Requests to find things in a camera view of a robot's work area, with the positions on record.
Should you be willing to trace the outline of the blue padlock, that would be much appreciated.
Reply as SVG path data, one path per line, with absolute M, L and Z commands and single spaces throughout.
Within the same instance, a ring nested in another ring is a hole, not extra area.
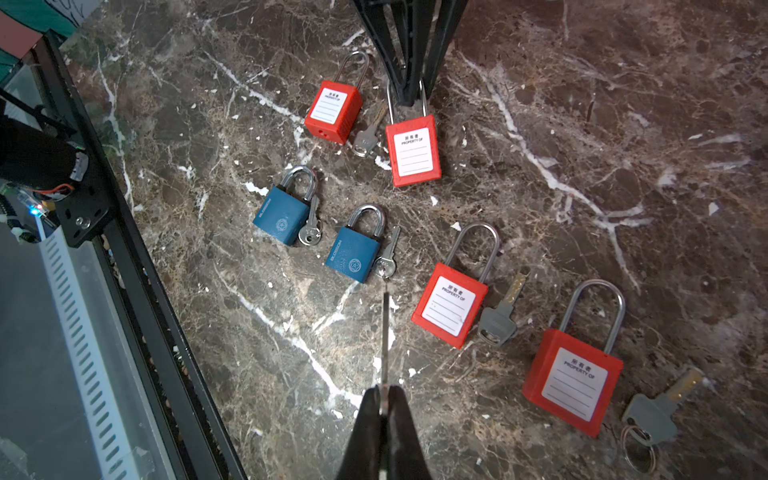
M 377 219 L 372 235 L 355 230 L 357 221 L 368 211 L 373 212 Z M 386 217 L 379 206 L 364 204 L 357 207 L 340 229 L 325 265 L 358 283 L 364 283 L 380 250 L 385 226 Z
M 292 184 L 294 177 L 300 173 L 308 176 L 309 186 L 306 193 L 301 198 L 297 198 L 288 192 L 288 187 Z M 308 220 L 317 181 L 317 176 L 311 168 L 305 165 L 294 167 L 278 185 L 269 190 L 264 203 L 253 219 L 253 224 L 277 241 L 293 246 L 300 229 Z

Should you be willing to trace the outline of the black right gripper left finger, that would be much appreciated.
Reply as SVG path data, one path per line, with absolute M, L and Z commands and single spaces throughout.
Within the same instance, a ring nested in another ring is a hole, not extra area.
M 379 478 L 382 433 L 380 403 L 378 387 L 365 391 L 337 479 Z

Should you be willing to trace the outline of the red padlock long shackle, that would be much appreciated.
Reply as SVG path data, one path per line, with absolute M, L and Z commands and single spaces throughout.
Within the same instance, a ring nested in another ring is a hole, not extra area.
M 605 346 L 595 348 L 566 332 L 582 292 L 592 286 L 605 287 L 616 297 L 618 313 Z M 523 395 L 591 438 L 601 430 L 605 413 L 624 368 L 611 355 L 626 314 L 626 300 L 613 283 L 590 279 L 574 291 L 557 328 L 546 330 L 524 385 Z

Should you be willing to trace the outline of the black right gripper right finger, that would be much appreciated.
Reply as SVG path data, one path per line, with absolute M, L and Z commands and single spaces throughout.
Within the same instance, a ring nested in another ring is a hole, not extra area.
M 387 404 L 387 479 L 431 479 L 404 390 L 391 385 Z

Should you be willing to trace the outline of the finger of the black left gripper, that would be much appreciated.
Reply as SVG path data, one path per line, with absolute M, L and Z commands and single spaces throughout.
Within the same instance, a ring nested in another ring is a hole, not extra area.
M 468 0 L 415 1 L 415 82 L 421 81 L 427 98 L 432 94 L 448 46 Z
M 399 35 L 399 31 L 391 4 L 392 1 L 352 1 L 365 31 L 381 57 L 397 103 L 412 105 L 407 86 L 407 60 L 403 59 L 402 52 L 398 52 L 402 48 L 401 43 L 396 47 L 394 34 Z

